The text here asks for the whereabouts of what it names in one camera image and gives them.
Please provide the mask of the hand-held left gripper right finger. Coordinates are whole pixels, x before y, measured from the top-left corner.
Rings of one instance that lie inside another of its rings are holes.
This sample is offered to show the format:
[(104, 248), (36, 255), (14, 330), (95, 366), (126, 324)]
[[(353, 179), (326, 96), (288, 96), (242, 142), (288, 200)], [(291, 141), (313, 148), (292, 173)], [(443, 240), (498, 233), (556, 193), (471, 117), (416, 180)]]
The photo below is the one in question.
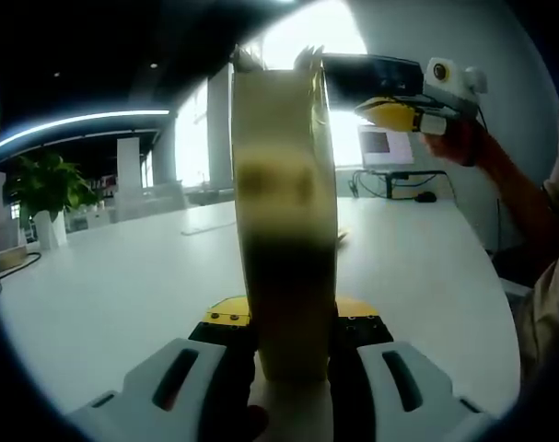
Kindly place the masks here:
[(328, 380), (336, 441), (476, 441), (494, 422), (361, 300), (335, 301)]

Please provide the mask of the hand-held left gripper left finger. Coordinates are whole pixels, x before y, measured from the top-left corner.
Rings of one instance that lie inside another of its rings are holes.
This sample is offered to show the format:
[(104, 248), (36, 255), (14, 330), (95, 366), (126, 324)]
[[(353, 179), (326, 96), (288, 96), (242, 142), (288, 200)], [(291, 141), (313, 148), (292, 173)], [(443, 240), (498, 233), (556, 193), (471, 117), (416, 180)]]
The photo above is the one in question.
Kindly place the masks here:
[(68, 414), (92, 441), (246, 441), (256, 339), (246, 297), (210, 307), (107, 391)]

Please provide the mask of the person's right hand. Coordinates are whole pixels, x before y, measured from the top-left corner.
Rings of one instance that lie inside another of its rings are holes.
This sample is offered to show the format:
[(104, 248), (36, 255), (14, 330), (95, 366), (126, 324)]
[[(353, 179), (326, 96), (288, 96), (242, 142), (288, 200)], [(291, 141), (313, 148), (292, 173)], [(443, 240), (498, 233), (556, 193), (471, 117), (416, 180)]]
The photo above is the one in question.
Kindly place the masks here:
[(421, 134), (429, 152), (463, 167), (475, 167), (492, 151), (496, 140), (475, 120), (458, 120), (448, 124), (442, 135)]

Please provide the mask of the person's left hand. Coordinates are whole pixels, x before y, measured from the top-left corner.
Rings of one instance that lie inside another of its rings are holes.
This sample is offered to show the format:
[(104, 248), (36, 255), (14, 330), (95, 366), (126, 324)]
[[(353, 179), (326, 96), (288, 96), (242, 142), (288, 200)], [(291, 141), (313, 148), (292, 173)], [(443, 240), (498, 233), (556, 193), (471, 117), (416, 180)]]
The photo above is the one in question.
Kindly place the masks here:
[(246, 440), (254, 441), (264, 433), (269, 423), (267, 411), (259, 405), (248, 405), (246, 409)]

